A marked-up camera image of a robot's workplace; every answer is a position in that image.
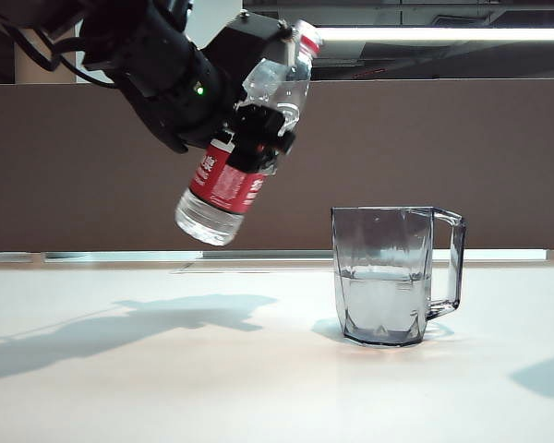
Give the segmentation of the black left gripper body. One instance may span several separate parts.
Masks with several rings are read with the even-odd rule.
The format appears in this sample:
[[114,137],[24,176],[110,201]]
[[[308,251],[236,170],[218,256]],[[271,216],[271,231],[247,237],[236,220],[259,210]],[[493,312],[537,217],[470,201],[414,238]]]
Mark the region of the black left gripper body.
[[217,84],[206,85],[203,98],[206,113],[198,128],[198,146],[204,148],[211,138],[234,119],[236,106],[246,98],[238,82],[220,79]]

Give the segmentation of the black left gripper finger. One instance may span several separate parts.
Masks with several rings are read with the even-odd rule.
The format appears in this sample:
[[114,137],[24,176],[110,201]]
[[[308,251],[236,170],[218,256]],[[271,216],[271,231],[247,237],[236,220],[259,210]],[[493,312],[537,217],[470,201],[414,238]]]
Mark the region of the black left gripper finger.
[[246,174],[274,174],[280,154],[290,152],[295,141],[291,130],[281,132],[285,118],[280,111],[249,104],[236,112],[234,148],[226,164]]

